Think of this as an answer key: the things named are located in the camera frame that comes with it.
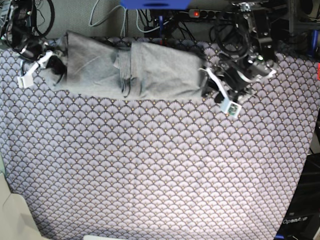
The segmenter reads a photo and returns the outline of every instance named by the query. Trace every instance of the gray towel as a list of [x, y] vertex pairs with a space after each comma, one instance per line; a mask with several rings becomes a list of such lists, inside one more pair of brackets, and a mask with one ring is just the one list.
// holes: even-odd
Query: gray towel
[[66, 57], [67, 74], [40, 72], [49, 87], [75, 94], [117, 100], [181, 100], [201, 98], [206, 85], [196, 55], [147, 42], [118, 49], [77, 33], [57, 42]]

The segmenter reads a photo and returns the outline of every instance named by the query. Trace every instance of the patterned tablecloth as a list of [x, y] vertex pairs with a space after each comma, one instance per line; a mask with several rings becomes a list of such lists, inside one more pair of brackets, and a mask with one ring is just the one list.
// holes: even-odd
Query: patterned tablecloth
[[[215, 44], [168, 44], [217, 63]], [[276, 78], [254, 84], [257, 97], [233, 119], [211, 97], [119, 101], [52, 92], [40, 77], [19, 89], [19, 61], [4, 51], [0, 151], [11, 190], [54, 240], [272, 240], [320, 107], [318, 64], [285, 49], [277, 57]]]

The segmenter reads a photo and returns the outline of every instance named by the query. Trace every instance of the folded fabric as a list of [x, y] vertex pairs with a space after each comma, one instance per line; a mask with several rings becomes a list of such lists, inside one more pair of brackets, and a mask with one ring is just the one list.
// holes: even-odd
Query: folded fabric
[[198, 56], [147, 42], [118, 49], [74, 32], [57, 42], [67, 73], [45, 69], [40, 75], [53, 91], [117, 100], [201, 98], [206, 77]]

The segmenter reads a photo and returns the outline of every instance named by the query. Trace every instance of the blue box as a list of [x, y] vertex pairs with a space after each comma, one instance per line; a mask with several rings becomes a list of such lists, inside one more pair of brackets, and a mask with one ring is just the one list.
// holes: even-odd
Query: blue box
[[191, 0], [122, 0], [127, 9], [172, 9], [185, 10]]

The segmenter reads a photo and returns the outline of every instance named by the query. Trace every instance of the scalloped pattern fabric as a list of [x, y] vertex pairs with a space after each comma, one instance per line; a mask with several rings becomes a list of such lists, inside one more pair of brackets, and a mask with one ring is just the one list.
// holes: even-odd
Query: scalloped pattern fabric
[[[218, 61], [215, 44], [167, 44]], [[38, 76], [19, 89], [19, 61], [4, 51], [0, 150], [11, 190], [53, 240], [272, 240], [320, 107], [317, 63], [286, 49], [277, 57], [276, 77], [254, 84], [233, 119], [213, 97], [119, 101], [52, 92]]]

